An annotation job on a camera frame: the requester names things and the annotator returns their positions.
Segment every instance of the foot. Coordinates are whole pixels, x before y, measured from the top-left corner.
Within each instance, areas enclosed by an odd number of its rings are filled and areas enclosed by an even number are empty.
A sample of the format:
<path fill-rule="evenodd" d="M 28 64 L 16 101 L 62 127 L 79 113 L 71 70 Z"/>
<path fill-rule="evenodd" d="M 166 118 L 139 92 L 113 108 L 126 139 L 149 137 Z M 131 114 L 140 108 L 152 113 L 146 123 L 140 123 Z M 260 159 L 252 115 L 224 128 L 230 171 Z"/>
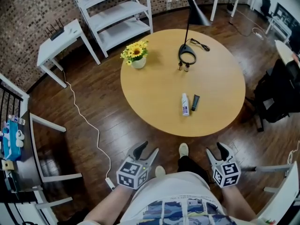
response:
<path fill-rule="evenodd" d="M 180 155 L 180 158 L 182 158 L 183 156 L 188 156 L 188 145 L 186 143 L 180 144 L 179 155 Z"/>
<path fill-rule="evenodd" d="M 157 178 L 159 178 L 159 177 L 162 177 L 162 176 L 165 176 L 165 175 L 166 175 L 165 169 L 162 166 L 157 166 L 156 169 L 155 169 L 155 176 Z"/>

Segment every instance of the wooden floor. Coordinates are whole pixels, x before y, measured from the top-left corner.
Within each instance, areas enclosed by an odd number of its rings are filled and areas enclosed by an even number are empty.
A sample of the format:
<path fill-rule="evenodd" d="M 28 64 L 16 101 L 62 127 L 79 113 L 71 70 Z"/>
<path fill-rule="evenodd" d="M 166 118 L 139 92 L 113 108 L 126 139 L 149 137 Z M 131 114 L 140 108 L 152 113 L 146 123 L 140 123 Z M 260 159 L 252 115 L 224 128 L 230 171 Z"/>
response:
<path fill-rule="evenodd" d="M 225 8 L 224 5 L 218 6 L 211 27 L 191 26 L 190 29 L 211 36 L 228 48 L 243 70 L 246 95 L 252 97 L 259 79 L 278 59 L 274 43 L 276 37 L 271 33 L 268 35 L 270 40 L 262 41 L 253 34 L 249 37 L 240 35 L 228 23 L 230 16 Z M 208 17 L 211 9 L 212 6 L 203 8 Z M 238 10 L 263 29 L 267 28 L 267 24 L 247 6 L 240 5 Z M 154 31 L 185 29 L 187 17 L 186 9 L 156 16 L 153 18 Z M 239 12 L 236 12 L 232 22 L 244 34 L 251 33 L 251 29 L 255 26 Z M 111 51 L 108 59 L 104 59 L 99 48 L 95 46 L 95 51 L 102 62 L 100 66 L 96 65 L 85 47 L 77 49 L 61 61 L 67 80 L 73 85 L 81 113 L 101 131 L 100 147 L 111 156 L 112 170 L 109 177 L 115 183 L 115 172 L 127 150 L 145 140 L 149 141 L 151 148 L 159 147 L 160 152 L 155 163 L 164 166 L 167 173 L 174 173 L 177 170 L 178 147 L 182 142 L 189 145 L 191 158 L 207 170 L 210 170 L 210 167 L 205 149 L 209 147 L 216 151 L 215 144 L 218 141 L 232 147 L 242 168 L 286 163 L 289 151 L 295 149 L 300 139 L 300 114 L 293 114 L 290 118 L 284 118 L 274 124 L 265 122 L 265 132 L 258 133 L 255 120 L 241 122 L 250 114 L 251 107 L 244 104 L 236 120 L 228 127 L 215 134 L 195 138 L 170 135 L 148 125 L 131 109 L 122 92 L 120 84 L 122 60 L 119 53 L 124 46 L 125 44 Z M 56 69 L 55 73 L 63 78 L 59 70 Z M 73 202 L 55 207 L 54 212 L 58 219 L 67 219 L 84 207 L 92 209 L 110 192 L 105 182 L 108 159 L 96 148 L 97 131 L 89 127 L 78 115 L 70 88 L 62 89 L 50 77 L 46 77 L 30 96 L 29 108 L 32 113 L 67 128 L 67 132 L 61 134 L 34 124 L 44 175 L 64 175 L 74 172 L 83 174 L 83 179 L 45 184 L 50 201 L 67 196 L 74 199 Z M 294 155 L 294 159 L 299 161 L 300 156 Z M 270 194 L 263 192 L 263 187 L 266 185 L 276 187 L 282 178 L 282 173 L 275 175 L 244 172 L 238 187 L 250 206 L 258 213 L 270 199 Z M 211 190 L 218 199 L 221 199 L 218 187 L 212 185 Z"/>

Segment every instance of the round wooden table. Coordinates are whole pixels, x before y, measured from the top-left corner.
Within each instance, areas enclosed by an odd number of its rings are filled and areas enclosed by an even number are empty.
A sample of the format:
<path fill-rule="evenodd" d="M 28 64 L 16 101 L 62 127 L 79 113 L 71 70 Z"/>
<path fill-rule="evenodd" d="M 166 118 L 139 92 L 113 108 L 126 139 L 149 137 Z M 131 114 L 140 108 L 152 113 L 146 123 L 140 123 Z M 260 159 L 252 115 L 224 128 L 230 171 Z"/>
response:
<path fill-rule="evenodd" d="M 178 50 L 185 30 L 155 32 L 149 40 L 149 55 L 138 70 L 123 62 L 121 85 L 132 109 L 147 123 L 164 132 L 196 137 L 213 134 L 239 114 L 245 98 L 245 80 L 234 56 L 218 41 L 189 31 L 187 38 L 210 47 L 210 52 L 187 42 L 197 54 L 188 72 L 178 70 Z M 181 96 L 186 93 L 191 109 L 194 94 L 200 96 L 195 112 L 182 115 Z"/>

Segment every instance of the black tube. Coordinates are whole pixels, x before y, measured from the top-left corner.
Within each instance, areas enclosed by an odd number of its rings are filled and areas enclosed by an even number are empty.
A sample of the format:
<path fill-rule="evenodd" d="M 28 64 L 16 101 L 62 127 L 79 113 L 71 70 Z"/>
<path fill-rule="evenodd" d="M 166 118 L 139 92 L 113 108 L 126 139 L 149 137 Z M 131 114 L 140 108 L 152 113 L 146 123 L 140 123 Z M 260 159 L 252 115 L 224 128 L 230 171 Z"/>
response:
<path fill-rule="evenodd" d="M 193 106 L 192 106 L 192 111 L 195 111 L 198 105 L 198 101 L 200 99 L 200 96 L 194 95 L 194 100 L 193 100 Z"/>

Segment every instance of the white bottle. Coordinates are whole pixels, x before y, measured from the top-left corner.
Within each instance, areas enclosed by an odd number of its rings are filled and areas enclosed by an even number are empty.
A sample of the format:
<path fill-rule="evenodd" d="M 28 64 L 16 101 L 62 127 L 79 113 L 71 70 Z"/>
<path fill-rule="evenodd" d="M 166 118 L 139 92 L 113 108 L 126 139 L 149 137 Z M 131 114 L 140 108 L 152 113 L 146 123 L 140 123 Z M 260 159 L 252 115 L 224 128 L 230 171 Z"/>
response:
<path fill-rule="evenodd" d="M 186 93 L 182 94 L 182 115 L 183 116 L 189 116 L 189 107 L 188 107 L 188 97 L 186 95 Z"/>
<path fill-rule="evenodd" d="M 18 118 L 15 115 L 9 115 L 8 118 L 16 123 L 19 123 L 20 125 L 25 125 L 25 120 L 23 118 Z"/>

